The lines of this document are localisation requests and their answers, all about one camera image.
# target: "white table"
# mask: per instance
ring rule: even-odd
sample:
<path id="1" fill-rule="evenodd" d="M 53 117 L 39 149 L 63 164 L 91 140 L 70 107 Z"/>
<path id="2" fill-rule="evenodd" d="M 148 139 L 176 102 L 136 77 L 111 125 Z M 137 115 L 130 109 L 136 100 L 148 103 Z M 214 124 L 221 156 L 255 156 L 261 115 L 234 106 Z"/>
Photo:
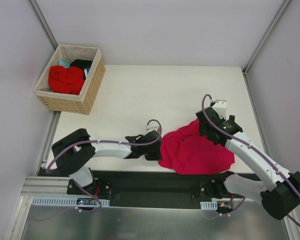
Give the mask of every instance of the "white table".
<path id="1" fill-rule="evenodd" d="M 105 68 L 90 115 L 62 112 L 53 142 L 79 128 L 100 139 L 144 134 L 150 119 L 161 122 L 164 135 L 195 120 L 203 96 L 209 93 L 214 99 L 227 101 L 227 118 L 229 114 L 235 115 L 236 122 L 262 149 L 240 67 L 106 65 Z M 52 159 L 50 152 L 48 163 Z M 100 171 L 174 172 L 144 157 L 92 158 L 86 166 Z M 237 156 L 230 170 L 252 173 Z"/>

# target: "wicker basket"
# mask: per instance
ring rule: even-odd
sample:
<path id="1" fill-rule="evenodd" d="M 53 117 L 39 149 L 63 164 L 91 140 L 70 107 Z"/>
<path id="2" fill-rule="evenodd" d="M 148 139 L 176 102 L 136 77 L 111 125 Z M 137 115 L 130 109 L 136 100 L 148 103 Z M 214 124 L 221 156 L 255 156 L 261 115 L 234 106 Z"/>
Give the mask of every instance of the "wicker basket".
<path id="1" fill-rule="evenodd" d="M 93 61 L 80 94 L 52 92 L 48 84 L 50 67 L 58 65 L 59 61 L 71 63 L 76 59 Z M 34 92 L 49 110 L 89 115 L 105 71 L 99 48 L 60 44 L 35 85 Z"/>

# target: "red garment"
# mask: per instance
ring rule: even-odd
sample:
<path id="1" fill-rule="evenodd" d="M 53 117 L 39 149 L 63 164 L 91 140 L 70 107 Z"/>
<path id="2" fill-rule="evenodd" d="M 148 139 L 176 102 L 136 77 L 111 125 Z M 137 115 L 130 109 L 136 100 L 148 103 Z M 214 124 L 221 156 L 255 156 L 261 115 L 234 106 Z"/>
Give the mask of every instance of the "red garment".
<path id="1" fill-rule="evenodd" d="M 59 94 L 79 95 L 85 83 L 83 79 L 84 71 L 71 66 L 52 66 L 49 71 L 48 83 L 51 90 Z"/>
<path id="2" fill-rule="evenodd" d="M 230 168 L 235 156 L 225 147 L 199 136 L 199 121 L 169 132 L 162 138 L 160 166 L 178 174 L 212 175 Z"/>

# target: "white wall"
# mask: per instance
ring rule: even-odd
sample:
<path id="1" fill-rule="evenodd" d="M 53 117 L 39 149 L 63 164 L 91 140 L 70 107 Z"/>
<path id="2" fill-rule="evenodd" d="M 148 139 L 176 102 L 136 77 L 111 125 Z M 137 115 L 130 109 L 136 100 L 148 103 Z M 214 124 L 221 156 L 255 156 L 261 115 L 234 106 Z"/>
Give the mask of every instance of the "white wall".
<path id="1" fill-rule="evenodd" d="M 59 44 L 106 64 L 241 66 L 283 0 L 37 0 Z"/>
<path id="2" fill-rule="evenodd" d="M 248 82 L 270 155 L 300 171 L 300 0 L 292 1 Z M 300 206 L 296 212 L 300 220 Z"/>
<path id="3" fill-rule="evenodd" d="M 53 50 L 26 0 L 0 0 L 0 240 L 38 164 L 52 113 L 33 93 Z"/>

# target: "red fabric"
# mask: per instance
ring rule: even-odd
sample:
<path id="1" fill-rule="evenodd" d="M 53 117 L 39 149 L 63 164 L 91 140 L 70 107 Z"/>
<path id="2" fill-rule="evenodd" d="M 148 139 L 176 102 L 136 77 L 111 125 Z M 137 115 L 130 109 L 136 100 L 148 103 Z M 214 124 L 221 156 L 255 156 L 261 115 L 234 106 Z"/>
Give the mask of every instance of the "red fabric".
<path id="1" fill-rule="evenodd" d="M 83 79 L 84 71 L 71 66 L 52 66 L 49 71 L 48 83 L 51 90 L 59 94 L 79 95 L 85 83 Z"/>
<path id="2" fill-rule="evenodd" d="M 198 120 L 164 135 L 160 152 L 160 166 L 185 175 L 217 174 L 235 162 L 232 152 L 199 136 Z"/>

